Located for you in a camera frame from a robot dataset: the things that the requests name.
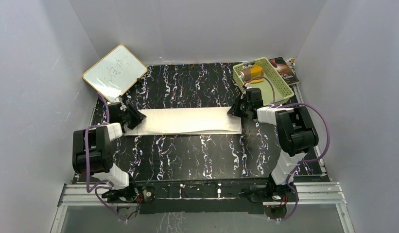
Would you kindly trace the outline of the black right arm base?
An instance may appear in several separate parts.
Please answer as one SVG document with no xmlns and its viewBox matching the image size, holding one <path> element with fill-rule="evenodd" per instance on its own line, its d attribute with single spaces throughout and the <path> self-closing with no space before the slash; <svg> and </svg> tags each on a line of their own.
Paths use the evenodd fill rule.
<svg viewBox="0 0 399 233">
<path fill-rule="evenodd" d="M 264 207 L 264 214 L 273 221 L 284 221 L 289 219 L 296 211 L 299 196 L 293 183 L 285 185 L 276 185 L 268 182 L 263 185 L 252 185 L 249 187 L 246 198 L 254 203 L 269 202 Z M 295 201 L 294 207 L 290 213 L 287 211 L 289 201 Z"/>
</svg>

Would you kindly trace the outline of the white cloth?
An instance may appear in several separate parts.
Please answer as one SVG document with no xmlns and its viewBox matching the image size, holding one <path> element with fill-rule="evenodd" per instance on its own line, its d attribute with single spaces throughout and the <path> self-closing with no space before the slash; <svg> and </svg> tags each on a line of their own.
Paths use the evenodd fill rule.
<svg viewBox="0 0 399 233">
<path fill-rule="evenodd" d="M 241 134 L 241 118 L 228 114 L 229 107 L 144 109 L 146 115 L 134 129 L 125 129 L 125 136 L 138 135 L 207 135 Z"/>
</svg>

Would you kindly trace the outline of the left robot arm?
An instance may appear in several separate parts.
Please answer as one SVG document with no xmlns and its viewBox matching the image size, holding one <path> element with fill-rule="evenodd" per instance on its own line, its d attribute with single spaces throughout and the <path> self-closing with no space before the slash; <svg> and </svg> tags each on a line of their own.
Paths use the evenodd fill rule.
<svg viewBox="0 0 399 233">
<path fill-rule="evenodd" d="M 120 189 L 121 198 L 133 202 L 138 197 L 138 188 L 130 184 L 131 176 L 114 164 L 111 144 L 124 136 L 127 129 L 143 123 L 146 115 L 124 104 L 121 97 L 112 103 L 103 102 L 106 121 L 73 133 L 72 166 L 76 174 L 85 175 L 88 192 L 102 184 L 104 188 Z"/>
</svg>

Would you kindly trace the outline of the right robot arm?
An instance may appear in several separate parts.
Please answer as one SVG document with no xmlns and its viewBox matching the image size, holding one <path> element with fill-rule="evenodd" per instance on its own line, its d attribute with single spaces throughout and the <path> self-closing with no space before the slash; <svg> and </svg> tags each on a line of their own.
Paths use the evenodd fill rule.
<svg viewBox="0 0 399 233">
<path fill-rule="evenodd" d="M 227 112 L 231 116 L 247 117 L 276 127 L 281 151 L 270 174 L 273 184 L 267 187 L 267 196 L 273 201 L 279 201 L 286 195 L 285 185 L 293 181 L 296 168 L 309 149 L 319 142 L 309 108 L 303 103 L 264 106 L 260 89 L 249 88 L 237 96 Z"/>
</svg>

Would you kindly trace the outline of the yellow brown bear towel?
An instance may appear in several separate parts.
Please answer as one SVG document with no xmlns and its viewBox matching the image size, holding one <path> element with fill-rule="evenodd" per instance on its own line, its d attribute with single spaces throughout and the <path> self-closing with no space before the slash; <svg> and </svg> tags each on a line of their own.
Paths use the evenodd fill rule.
<svg viewBox="0 0 399 233">
<path fill-rule="evenodd" d="M 239 77 L 244 84 L 263 82 L 264 80 L 263 76 L 264 76 L 263 68 L 259 65 L 253 65 L 239 72 Z"/>
</svg>

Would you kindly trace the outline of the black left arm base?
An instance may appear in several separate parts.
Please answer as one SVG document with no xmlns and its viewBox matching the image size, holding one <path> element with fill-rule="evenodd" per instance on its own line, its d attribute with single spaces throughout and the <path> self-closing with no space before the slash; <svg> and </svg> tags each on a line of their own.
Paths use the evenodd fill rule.
<svg viewBox="0 0 399 233">
<path fill-rule="evenodd" d="M 140 211 L 143 204 L 150 204 L 155 201 L 156 188 L 151 183 L 130 184 L 126 188 L 109 190 L 102 194 L 110 204 L 136 204 Z"/>
</svg>

